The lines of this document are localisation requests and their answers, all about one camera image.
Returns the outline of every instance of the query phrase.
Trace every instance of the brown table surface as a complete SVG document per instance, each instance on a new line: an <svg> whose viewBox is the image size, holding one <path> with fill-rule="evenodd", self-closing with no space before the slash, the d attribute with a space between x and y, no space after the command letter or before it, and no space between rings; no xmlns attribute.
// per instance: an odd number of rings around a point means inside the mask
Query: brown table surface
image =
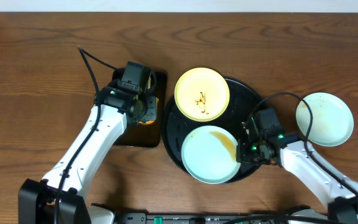
<svg viewBox="0 0 358 224"><path fill-rule="evenodd" d="M262 96L292 91L335 94L352 110L343 145L317 147L358 181L358 14L0 13L0 223L17 222L17 192L40 180L82 129L93 85L76 48L117 67L128 60L168 72L167 98L179 76L211 67ZM110 69L91 62L99 85ZM296 100L273 100L296 129ZM86 199L152 213L248 213L307 204L325 212L292 174L263 166L228 185L186 175L156 148L113 147Z"/></svg>

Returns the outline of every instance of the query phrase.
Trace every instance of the white plate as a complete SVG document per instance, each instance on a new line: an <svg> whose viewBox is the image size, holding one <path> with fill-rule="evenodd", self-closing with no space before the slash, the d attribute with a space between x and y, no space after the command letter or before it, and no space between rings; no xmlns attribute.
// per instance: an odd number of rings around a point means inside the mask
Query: white plate
<svg viewBox="0 0 358 224"><path fill-rule="evenodd" d="M353 132L353 115L349 107L329 93L313 93L304 98L313 113L309 139L321 146L337 146ZM296 122L303 134L310 123L309 110L303 102L296 109Z"/></svg>
<svg viewBox="0 0 358 224"><path fill-rule="evenodd" d="M228 131L216 126L202 126L189 133L181 147L186 170L207 184L221 184L235 176L237 141Z"/></svg>

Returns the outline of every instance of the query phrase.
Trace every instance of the yellow plate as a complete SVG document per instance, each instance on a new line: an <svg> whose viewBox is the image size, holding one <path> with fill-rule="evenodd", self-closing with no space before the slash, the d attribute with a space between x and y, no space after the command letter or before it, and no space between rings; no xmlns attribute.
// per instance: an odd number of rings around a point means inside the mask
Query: yellow plate
<svg viewBox="0 0 358 224"><path fill-rule="evenodd" d="M175 86L175 102L179 110L195 121L211 121L221 116L229 100L225 79L209 68L187 71Z"/></svg>

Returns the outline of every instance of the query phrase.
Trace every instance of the brown stain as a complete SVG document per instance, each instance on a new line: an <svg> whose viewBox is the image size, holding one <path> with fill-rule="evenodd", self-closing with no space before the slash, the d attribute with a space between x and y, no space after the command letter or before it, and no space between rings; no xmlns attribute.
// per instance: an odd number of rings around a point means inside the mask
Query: brown stain
<svg viewBox="0 0 358 224"><path fill-rule="evenodd" d="M222 145L230 153L231 159L236 161L236 148L234 147L233 142L226 135L218 131L210 131L209 133L215 136L222 143Z"/></svg>
<svg viewBox="0 0 358 224"><path fill-rule="evenodd" d="M206 93L204 92L200 92L200 98L196 101L196 105L200 108L200 109L204 109L203 111L201 111L201 113L205 113L205 114L209 114L208 112L206 112Z"/></svg>

